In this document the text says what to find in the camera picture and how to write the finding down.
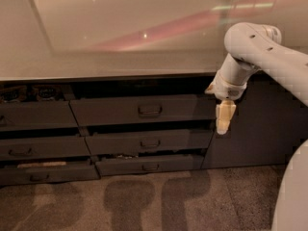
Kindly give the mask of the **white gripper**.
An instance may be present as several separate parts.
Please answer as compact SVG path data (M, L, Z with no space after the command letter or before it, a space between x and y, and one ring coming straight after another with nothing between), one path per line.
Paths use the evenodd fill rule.
M219 135L224 135L229 129L231 119L236 111L235 100L243 95L247 84L234 85L222 78L217 72L213 82L204 91L205 94L214 94L222 102L216 106L216 128Z

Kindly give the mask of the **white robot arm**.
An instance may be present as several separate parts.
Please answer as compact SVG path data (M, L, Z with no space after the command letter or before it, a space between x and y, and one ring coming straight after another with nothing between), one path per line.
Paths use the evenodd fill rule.
M205 90L220 101L216 129L228 131L235 101L259 70L308 106L308 55L281 45L282 35L270 25L241 22L224 37L227 56ZM271 231L308 231L308 140L295 151L281 181Z

